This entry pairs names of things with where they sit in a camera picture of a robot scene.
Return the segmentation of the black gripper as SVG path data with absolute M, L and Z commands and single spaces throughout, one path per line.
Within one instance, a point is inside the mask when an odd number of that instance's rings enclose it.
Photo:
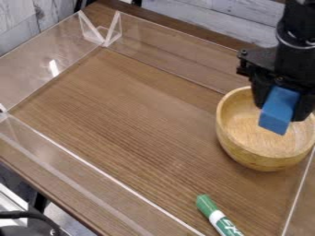
M 272 86 L 297 91 L 292 97 L 293 122 L 315 111 L 315 46 L 245 48 L 237 52 L 237 73 L 248 76 L 253 102 L 261 108 Z

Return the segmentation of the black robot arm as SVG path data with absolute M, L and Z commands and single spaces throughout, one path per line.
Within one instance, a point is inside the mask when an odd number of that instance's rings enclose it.
M 285 0 L 275 37 L 276 46 L 237 52 L 236 73 L 248 77 L 259 108 L 273 86 L 297 92 L 291 121 L 301 122 L 315 111 L 315 0 Z

